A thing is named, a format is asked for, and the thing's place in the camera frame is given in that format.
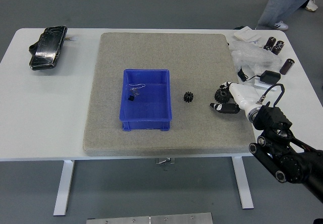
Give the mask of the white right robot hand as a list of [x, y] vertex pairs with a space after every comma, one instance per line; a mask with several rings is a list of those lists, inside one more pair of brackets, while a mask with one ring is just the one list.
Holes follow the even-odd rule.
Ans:
[[216, 103], [210, 107], [219, 113], [237, 114], [243, 110], [248, 118], [258, 113], [262, 103], [260, 96], [252, 86], [226, 82], [215, 92]]

